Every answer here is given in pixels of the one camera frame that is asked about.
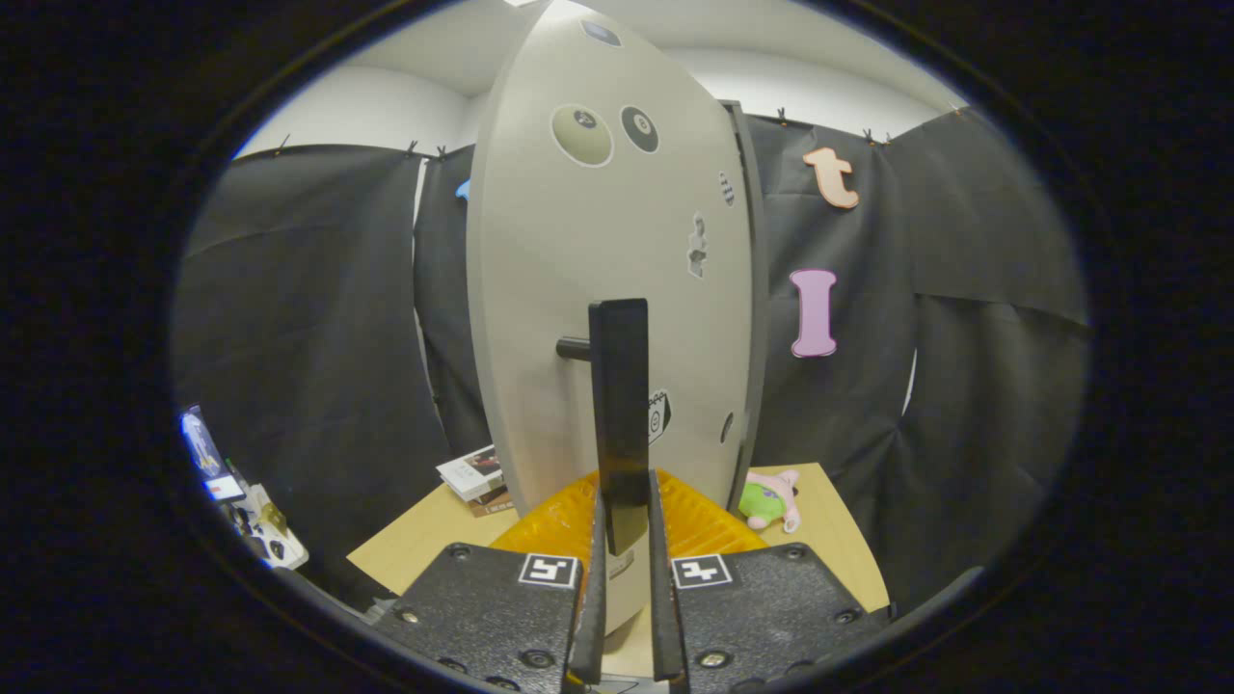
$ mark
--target stuffed toy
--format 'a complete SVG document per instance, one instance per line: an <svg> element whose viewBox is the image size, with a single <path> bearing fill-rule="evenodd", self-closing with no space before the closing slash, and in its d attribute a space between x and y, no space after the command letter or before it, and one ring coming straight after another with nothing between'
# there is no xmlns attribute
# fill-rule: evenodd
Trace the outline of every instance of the stuffed toy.
<svg viewBox="0 0 1234 694"><path fill-rule="evenodd" d="M797 490L797 470L785 470L775 477L747 473L745 488L737 508L747 515L745 524L754 530L763 530L779 517L784 517L784 531L796 532L801 525L801 512L793 500Z"/></svg>

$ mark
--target black curtain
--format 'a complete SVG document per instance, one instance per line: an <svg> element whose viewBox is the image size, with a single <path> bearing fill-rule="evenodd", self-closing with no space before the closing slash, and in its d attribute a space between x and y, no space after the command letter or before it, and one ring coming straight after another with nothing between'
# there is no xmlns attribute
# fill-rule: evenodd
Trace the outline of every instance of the black curtain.
<svg viewBox="0 0 1234 694"><path fill-rule="evenodd" d="M818 462L858 525L875 526L879 468L896 430L913 359L909 248L895 175L861 137L806 123L749 117L763 184L770 268L768 363L754 466ZM853 164L853 209L827 203L802 157L821 147ZM835 274L828 357L797 358L800 301L789 275Z"/></svg>
<svg viewBox="0 0 1234 694"><path fill-rule="evenodd" d="M450 454L463 456L492 443L480 399L466 300L466 207L458 196L471 179L475 146L431 159L416 215L416 312L433 399Z"/></svg>
<svg viewBox="0 0 1234 694"><path fill-rule="evenodd" d="M1006 547L1065 459L1090 342L1066 222L971 109L890 144L749 126L771 258L755 464L822 463L912 609ZM819 147L851 162L856 207L823 200L802 161ZM829 357L790 353L802 268L837 275Z"/></svg>
<svg viewBox="0 0 1234 694"><path fill-rule="evenodd" d="M385 596L346 556L438 484L448 458L415 333L420 162L311 146L238 159L185 249L176 399L265 485L300 572L359 610Z"/></svg>

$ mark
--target pink letter i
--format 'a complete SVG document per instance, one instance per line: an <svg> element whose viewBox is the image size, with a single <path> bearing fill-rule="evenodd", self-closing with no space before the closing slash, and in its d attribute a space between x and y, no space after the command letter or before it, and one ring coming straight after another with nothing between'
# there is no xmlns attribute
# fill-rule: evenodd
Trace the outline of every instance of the pink letter i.
<svg viewBox="0 0 1234 694"><path fill-rule="evenodd" d="M789 275L797 285L801 322L793 357L826 357L835 352L832 340L832 285L835 275L827 270L797 270Z"/></svg>

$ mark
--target ceiling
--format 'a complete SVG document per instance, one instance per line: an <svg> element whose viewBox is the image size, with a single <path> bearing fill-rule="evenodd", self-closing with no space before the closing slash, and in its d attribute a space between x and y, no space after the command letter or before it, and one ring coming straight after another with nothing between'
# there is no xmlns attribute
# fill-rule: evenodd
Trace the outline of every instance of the ceiling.
<svg viewBox="0 0 1234 694"><path fill-rule="evenodd" d="M497 70L545 0L513 7L463 0L397 31L347 64L411 73L474 96ZM939 111L963 100L877 42L791 0L578 0L661 49L721 48L796 58L896 89Z"/></svg>

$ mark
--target foam letter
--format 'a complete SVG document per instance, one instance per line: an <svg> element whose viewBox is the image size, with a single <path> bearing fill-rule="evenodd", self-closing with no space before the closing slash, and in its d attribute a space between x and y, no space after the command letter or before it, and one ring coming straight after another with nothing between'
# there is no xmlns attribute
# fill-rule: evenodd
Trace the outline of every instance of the foam letter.
<svg viewBox="0 0 1234 694"><path fill-rule="evenodd" d="M789 275L797 285L801 320L793 357L826 357L835 352L832 340L832 285L835 275L827 270L797 270Z"/></svg>
<svg viewBox="0 0 1234 694"><path fill-rule="evenodd" d="M837 207L856 207L858 194L855 190L844 188L842 173L853 173L853 164L844 159L835 158L835 151L830 147L814 149L802 157L807 164L814 167L814 178L818 179L818 191L823 199Z"/></svg>

